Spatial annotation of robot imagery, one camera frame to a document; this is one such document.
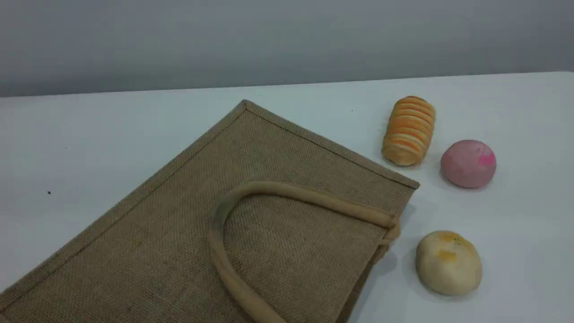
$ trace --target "bag handle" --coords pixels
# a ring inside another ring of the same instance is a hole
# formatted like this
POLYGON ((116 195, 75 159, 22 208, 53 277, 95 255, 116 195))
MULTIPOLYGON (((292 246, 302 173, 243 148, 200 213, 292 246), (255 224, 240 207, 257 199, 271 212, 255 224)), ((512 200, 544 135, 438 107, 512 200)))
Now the bag handle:
POLYGON ((389 229, 381 245, 390 244, 400 232, 398 222, 394 221, 388 213, 307 187, 279 182, 249 182, 233 188, 219 203, 211 221, 208 232, 211 260, 231 296, 257 323, 286 322, 235 272, 223 244, 223 228, 229 212, 242 198, 251 194, 271 194, 296 199, 389 229))

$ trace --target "jute bag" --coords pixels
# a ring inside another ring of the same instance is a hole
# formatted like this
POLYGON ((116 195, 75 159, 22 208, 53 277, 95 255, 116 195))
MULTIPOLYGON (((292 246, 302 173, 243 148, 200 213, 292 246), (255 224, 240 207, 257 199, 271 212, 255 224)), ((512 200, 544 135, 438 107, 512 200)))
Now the jute bag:
POLYGON ((416 188, 242 101, 0 294, 0 323, 267 320, 249 297, 286 322, 346 322, 416 188))

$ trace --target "white wall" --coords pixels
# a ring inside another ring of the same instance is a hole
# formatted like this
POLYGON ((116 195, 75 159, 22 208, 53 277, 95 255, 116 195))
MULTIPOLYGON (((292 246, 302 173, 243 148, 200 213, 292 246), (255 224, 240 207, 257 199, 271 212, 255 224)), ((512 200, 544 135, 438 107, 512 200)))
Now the white wall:
POLYGON ((0 96, 574 70, 573 0, 0 0, 0 96))

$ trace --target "pink pastry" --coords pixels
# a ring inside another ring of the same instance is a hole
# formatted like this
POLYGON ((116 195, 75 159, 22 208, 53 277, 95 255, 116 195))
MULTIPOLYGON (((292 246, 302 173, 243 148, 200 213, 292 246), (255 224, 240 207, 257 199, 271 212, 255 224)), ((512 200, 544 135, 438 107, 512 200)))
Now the pink pastry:
POLYGON ((497 168, 492 149, 476 140, 454 143, 440 160, 443 175, 453 184, 478 189, 488 184, 497 168))

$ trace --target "round bun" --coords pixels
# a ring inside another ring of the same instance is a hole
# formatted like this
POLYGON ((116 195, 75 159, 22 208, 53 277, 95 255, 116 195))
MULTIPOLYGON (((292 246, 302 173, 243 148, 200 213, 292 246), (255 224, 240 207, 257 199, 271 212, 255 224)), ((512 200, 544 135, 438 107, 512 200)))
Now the round bun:
POLYGON ((453 184, 478 189, 493 178, 497 159, 485 143, 463 140, 448 148, 440 160, 440 167, 443 175, 453 184))
POLYGON ((399 166, 420 164, 431 144, 435 129, 435 108, 410 96, 393 107, 383 140, 383 156, 399 166))
POLYGON ((451 231, 429 233, 418 243, 418 277, 433 291, 464 295, 482 280, 482 263, 474 246, 451 231))

